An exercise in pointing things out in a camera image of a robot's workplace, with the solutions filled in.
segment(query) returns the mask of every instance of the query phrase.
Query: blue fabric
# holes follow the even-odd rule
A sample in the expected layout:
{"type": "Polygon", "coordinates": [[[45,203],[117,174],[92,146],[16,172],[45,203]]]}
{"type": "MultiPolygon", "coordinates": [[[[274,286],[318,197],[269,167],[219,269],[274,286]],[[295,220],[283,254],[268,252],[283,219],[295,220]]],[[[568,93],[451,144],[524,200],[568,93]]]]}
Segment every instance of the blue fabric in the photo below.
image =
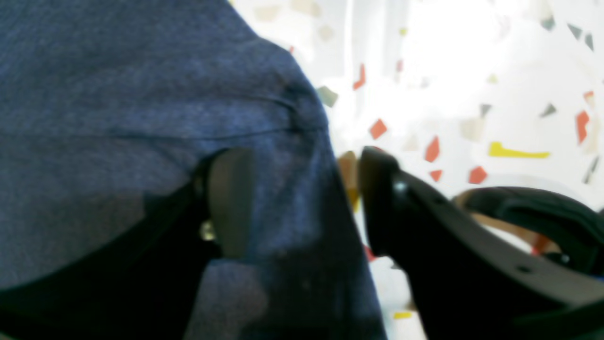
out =
{"type": "Polygon", "coordinates": [[[186,339],[385,339],[323,108],[222,0],[0,2],[0,289],[144,217],[222,148],[255,150],[242,261],[210,264],[186,339]]]}

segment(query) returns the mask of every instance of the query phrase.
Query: colorful confetti pattern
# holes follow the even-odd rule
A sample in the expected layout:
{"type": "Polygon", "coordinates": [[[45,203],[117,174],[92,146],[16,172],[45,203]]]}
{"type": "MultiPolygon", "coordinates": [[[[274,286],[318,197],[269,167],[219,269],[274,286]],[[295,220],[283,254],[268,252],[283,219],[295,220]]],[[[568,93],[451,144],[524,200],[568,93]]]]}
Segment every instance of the colorful confetti pattern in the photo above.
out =
{"type": "MultiPolygon", "coordinates": [[[[346,155],[339,163],[361,235],[351,169],[365,145],[386,150],[447,197],[481,186],[531,186],[604,208],[603,1],[233,6],[259,35],[289,50],[315,86],[334,151],[346,155]]],[[[536,252],[547,244],[527,242],[536,252]]],[[[405,279],[393,283],[400,270],[367,254],[388,337],[424,339],[410,333],[421,326],[406,309],[408,291],[399,289],[405,279]]]]}

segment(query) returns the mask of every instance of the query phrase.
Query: black handle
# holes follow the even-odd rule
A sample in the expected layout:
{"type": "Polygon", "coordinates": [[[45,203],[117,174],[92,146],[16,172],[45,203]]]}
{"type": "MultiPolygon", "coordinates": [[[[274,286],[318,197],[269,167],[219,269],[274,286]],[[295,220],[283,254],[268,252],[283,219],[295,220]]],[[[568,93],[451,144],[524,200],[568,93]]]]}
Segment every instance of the black handle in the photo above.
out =
{"type": "Polygon", "coordinates": [[[567,266],[604,273],[604,220],[581,202],[555,192],[517,187],[473,189],[463,208],[545,235],[569,256],[567,266]]]}

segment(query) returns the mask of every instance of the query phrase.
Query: blue shirt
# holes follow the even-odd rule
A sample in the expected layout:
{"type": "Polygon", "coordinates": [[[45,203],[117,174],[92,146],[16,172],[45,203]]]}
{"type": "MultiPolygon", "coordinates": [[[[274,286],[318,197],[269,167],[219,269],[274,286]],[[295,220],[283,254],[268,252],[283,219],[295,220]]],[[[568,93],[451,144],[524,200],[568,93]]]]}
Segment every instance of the blue shirt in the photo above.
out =
{"type": "Polygon", "coordinates": [[[246,146],[248,254],[209,265],[185,338],[385,339],[325,112],[226,1],[4,0],[0,31],[0,289],[102,247],[200,159],[246,146]]]}

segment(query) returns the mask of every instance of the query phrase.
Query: red speck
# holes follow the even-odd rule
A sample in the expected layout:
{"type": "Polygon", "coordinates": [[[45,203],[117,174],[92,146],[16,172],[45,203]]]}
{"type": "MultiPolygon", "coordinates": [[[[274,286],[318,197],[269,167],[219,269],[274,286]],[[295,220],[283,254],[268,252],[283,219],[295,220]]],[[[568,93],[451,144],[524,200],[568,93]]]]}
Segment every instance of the red speck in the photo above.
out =
{"type": "Polygon", "coordinates": [[[486,178],[487,178],[487,172],[483,169],[482,166],[477,166],[476,168],[472,169],[472,171],[470,172],[469,182],[471,184],[480,184],[480,183],[484,182],[484,180],[486,178]]]}
{"type": "Polygon", "coordinates": [[[436,160],[436,158],[438,158],[439,153],[440,153],[439,137],[436,136],[432,140],[432,143],[430,143],[430,145],[428,146],[428,149],[426,149],[425,159],[428,162],[432,163],[436,160]]]}
{"type": "Polygon", "coordinates": [[[371,262],[376,259],[376,257],[371,252],[371,249],[367,246],[363,246],[365,248],[365,255],[367,256],[367,261],[371,262]]]}
{"type": "Polygon", "coordinates": [[[435,182],[438,182],[440,180],[440,176],[443,174],[442,170],[436,170],[436,171],[432,171],[430,172],[430,176],[432,176],[432,179],[435,182]]]}
{"type": "Polygon", "coordinates": [[[533,245],[533,250],[531,251],[532,255],[540,255],[547,248],[548,244],[551,243],[551,240],[543,235],[538,235],[535,244],[533,245]]]}
{"type": "Polygon", "coordinates": [[[378,119],[377,122],[375,124],[373,124],[373,126],[371,127],[371,130],[369,132],[371,133],[371,136],[373,137],[373,139],[378,139],[386,131],[388,131],[386,124],[384,124],[384,122],[381,119],[378,119]]]}
{"type": "Polygon", "coordinates": [[[579,135],[579,144],[583,143],[585,137],[587,137],[587,123],[590,121],[590,117],[587,112],[583,111],[577,115],[577,134],[579,135]]]}
{"type": "Polygon", "coordinates": [[[352,85],[352,89],[358,90],[363,85],[365,85],[365,64],[361,64],[361,76],[359,80],[352,85]]]}

